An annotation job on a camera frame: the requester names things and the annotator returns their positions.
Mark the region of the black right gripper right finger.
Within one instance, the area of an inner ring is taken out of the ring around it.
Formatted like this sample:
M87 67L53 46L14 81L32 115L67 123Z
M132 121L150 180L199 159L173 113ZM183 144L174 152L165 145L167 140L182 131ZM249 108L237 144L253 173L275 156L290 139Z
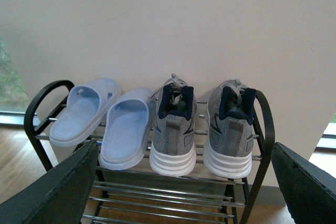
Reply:
M295 223L335 223L335 178L277 142L271 161Z

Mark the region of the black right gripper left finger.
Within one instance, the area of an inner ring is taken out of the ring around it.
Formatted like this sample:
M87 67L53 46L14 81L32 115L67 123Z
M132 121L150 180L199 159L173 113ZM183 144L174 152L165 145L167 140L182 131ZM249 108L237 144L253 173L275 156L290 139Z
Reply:
M96 141L1 204L1 223L80 223L95 178Z

